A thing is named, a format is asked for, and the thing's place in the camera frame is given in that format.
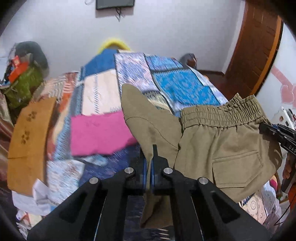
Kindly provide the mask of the person right hand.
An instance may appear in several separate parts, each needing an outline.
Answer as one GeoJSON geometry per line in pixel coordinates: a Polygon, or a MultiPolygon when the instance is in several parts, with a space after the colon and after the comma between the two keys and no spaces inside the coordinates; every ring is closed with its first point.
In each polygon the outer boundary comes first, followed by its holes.
{"type": "Polygon", "coordinates": [[[295,156],[291,153],[287,154],[286,162],[285,162],[285,167],[282,173],[282,177],[284,179],[288,179],[290,177],[290,173],[292,171],[292,164],[295,161],[295,156]]]}

